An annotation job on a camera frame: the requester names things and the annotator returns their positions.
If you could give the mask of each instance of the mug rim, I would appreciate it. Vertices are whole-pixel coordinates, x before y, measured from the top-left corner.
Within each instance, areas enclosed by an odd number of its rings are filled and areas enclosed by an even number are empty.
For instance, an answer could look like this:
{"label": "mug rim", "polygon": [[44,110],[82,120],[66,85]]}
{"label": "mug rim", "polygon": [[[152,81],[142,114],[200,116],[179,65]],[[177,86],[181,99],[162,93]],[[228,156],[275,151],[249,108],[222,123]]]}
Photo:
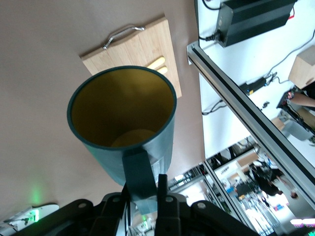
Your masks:
{"label": "mug rim", "polygon": [[[157,76],[159,76],[161,79],[164,80],[164,82],[166,82],[166,84],[168,85],[168,87],[171,89],[171,93],[172,93],[172,97],[173,97],[173,108],[172,111],[169,115],[169,118],[167,119],[167,121],[164,123],[164,125],[154,134],[152,135],[150,138],[145,139],[139,143],[136,144],[132,144],[129,146],[124,146],[124,147],[106,147],[106,146],[101,146],[101,145],[97,145],[95,143],[92,143],[91,141],[83,138],[83,136],[81,136],[79,134],[79,132],[75,129],[73,123],[72,123],[72,116],[71,116],[71,110],[72,110],[72,105],[73,102],[77,96],[77,94],[85,87],[85,85],[87,85],[89,82],[91,82],[92,80],[94,80],[95,78],[97,78],[100,75],[109,73],[111,71],[115,71],[115,70],[120,70],[120,69],[139,69],[139,70],[145,70],[148,72],[151,72]],[[158,73],[155,70],[152,69],[148,69],[146,67],[142,67],[142,66],[136,66],[136,65],[125,65],[125,66],[117,66],[117,67],[113,67],[107,70],[103,70],[101,72],[98,72],[97,74],[91,76],[90,78],[88,78],[85,82],[83,82],[77,89],[76,91],[73,93],[73,95],[70,98],[69,104],[68,104],[68,108],[67,108],[67,121],[68,121],[68,125],[71,129],[71,131],[73,132],[73,134],[81,141],[83,142],[83,144],[85,145],[89,145],[91,147],[94,148],[98,148],[98,149],[104,149],[104,150],[124,150],[126,148],[138,148],[143,146],[144,144],[150,142],[151,140],[153,140],[154,138],[156,138],[165,128],[166,126],[169,125],[169,123],[171,122],[171,120],[174,118],[175,115],[175,110],[176,110],[176,106],[177,106],[177,97],[176,97],[176,92],[175,89],[173,87],[173,85],[171,84],[171,82],[162,74]]]}

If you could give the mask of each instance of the white surface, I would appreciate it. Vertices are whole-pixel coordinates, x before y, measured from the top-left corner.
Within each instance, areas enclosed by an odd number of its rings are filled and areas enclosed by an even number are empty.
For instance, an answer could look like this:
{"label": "white surface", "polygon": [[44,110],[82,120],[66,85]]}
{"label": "white surface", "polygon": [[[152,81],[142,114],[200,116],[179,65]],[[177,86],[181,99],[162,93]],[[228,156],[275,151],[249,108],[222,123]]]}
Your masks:
{"label": "white surface", "polygon": [[[199,34],[202,37],[214,33],[218,11],[211,11],[199,4]],[[218,0],[207,3],[215,7]],[[250,83],[267,74],[272,66],[281,61],[289,52],[308,41],[315,28],[314,0],[300,0],[295,5],[295,17],[278,29],[247,39],[243,42],[223,48],[213,42],[200,41],[201,48],[206,54],[238,85]],[[278,72],[280,81],[287,80],[295,56],[302,50],[315,43],[313,40],[298,52],[293,53],[273,72]],[[200,78],[202,111],[208,111],[217,101],[218,95]],[[250,95],[250,99],[259,107],[266,101],[270,102],[263,113],[273,119],[280,112],[276,108],[283,93],[293,84],[287,82],[278,84],[275,81],[268,87],[263,87]],[[234,144],[249,135],[246,128],[238,121],[229,108],[220,109],[207,116],[203,116],[205,155],[210,157],[224,148]]]}

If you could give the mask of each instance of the green light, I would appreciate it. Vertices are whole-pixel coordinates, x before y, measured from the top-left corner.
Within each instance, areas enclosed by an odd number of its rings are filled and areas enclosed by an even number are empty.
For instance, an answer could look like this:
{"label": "green light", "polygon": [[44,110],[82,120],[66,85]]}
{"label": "green light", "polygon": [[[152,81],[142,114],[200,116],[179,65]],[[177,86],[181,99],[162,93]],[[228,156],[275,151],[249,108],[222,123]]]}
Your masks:
{"label": "green light", "polygon": [[39,210],[35,209],[30,212],[33,215],[33,220],[37,222],[39,220]]}

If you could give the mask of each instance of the wooden box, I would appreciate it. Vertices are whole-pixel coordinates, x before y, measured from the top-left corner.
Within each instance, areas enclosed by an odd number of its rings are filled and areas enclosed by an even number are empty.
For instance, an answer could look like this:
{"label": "wooden box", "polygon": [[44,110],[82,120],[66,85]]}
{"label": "wooden box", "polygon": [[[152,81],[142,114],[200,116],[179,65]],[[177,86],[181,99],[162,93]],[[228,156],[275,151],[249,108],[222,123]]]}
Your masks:
{"label": "wooden box", "polygon": [[315,82],[314,45],[296,56],[289,74],[289,80],[291,80],[300,89],[306,87],[312,82]]}

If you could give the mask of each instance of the person's arm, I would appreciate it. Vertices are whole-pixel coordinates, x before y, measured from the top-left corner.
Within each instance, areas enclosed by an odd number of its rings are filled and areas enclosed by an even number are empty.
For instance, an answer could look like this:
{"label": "person's arm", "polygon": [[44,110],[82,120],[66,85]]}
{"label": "person's arm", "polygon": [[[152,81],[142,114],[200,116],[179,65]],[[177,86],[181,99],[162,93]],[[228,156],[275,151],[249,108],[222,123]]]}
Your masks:
{"label": "person's arm", "polygon": [[294,94],[294,97],[290,99],[290,102],[301,106],[315,107],[315,99],[298,92]]}

